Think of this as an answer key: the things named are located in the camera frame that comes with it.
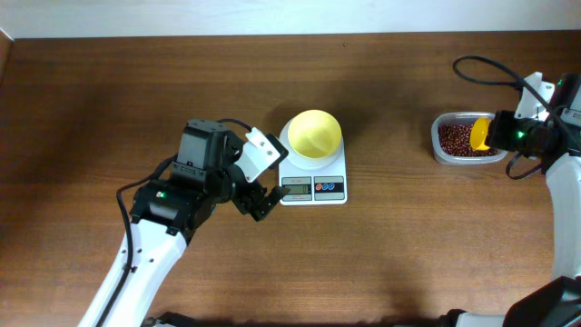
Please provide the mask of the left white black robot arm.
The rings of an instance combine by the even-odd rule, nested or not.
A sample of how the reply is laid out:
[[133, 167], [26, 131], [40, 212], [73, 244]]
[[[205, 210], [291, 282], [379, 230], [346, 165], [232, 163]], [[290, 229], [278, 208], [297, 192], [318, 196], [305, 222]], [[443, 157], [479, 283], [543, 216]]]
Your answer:
[[197, 229], [220, 203], [264, 220], [288, 189], [258, 178], [289, 154], [273, 134], [248, 128], [240, 138], [227, 120], [191, 119], [177, 154], [132, 183], [130, 208], [120, 208], [125, 235], [115, 260], [81, 320], [82, 326], [138, 326], [163, 280]]

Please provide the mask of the yellow plastic measuring scoop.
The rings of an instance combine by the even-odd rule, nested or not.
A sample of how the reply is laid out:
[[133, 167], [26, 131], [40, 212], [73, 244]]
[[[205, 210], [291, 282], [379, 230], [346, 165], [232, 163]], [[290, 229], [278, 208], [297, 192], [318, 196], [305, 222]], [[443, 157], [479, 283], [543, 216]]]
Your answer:
[[487, 118], [478, 118], [471, 129], [469, 142], [470, 146], [475, 151], [487, 151], [490, 149], [486, 145], [486, 139], [488, 135], [488, 128], [492, 120]]

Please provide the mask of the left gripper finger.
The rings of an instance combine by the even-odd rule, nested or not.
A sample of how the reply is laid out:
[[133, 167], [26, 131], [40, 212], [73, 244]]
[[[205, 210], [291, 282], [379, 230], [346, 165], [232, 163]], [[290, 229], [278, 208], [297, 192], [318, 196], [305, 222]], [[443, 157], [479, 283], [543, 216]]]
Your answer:
[[274, 209], [277, 203], [282, 200], [290, 189], [288, 187], [275, 186], [271, 192], [252, 206], [251, 216], [256, 222], [263, 221]]
[[280, 155], [279, 158], [270, 165], [270, 168], [277, 168], [280, 163], [287, 158], [289, 151], [275, 135], [267, 134], [266, 138], [274, 146], [276, 152]]

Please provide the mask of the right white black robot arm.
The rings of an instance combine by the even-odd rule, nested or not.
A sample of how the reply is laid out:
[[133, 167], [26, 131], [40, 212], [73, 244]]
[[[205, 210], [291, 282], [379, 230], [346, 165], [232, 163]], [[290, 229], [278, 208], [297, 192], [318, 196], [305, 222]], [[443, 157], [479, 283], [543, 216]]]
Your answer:
[[580, 76], [556, 84], [540, 73], [517, 80], [515, 111], [473, 116], [469, 144], [475, 151], [513, 152], [536, 158], [553, 206], [552, 280], [501, 315], [454, 309], [441, 326], [577, 326], [580, 323]]

